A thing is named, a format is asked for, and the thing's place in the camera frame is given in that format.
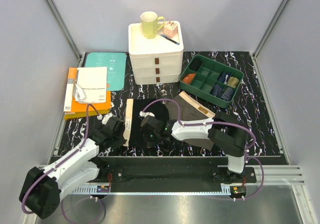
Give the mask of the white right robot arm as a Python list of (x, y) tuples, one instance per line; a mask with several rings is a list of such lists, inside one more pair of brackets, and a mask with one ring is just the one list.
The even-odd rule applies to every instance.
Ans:
[(236, 118), (224, 112), (214, 117), (194, 120), (158, 120), (150, 112), (140, 112), (142, 117), (140, 129), (148, 145), (158, 142), (205, 140), (210, 141), (228, 157), (227, 176), (229, 180), (238, 182), (245, 176), (245, 155), (247, 140), (253, 133), (240, 124)]

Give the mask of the black underwear with cream waistband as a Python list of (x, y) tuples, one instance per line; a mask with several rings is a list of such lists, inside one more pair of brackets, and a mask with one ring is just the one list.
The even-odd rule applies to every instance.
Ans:
[(167, 107), (153, 99), (127, 99), (123, 137), (127, 147), (154, 147), (161, 142), (161, 132), (169, 121)]

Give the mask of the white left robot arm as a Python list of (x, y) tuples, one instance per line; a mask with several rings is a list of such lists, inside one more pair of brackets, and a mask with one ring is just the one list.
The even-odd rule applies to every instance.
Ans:
[(19, 195), (22, 211), (45, 219), (86, 182), (111, 181), (109, 164), (99, 158), (99, 153), (123, 145), (124, 130), (125, 122), (108, 114), (99, 128), (87, 130), (84, 139), (63, 157), (46, 167), (30, 169)]

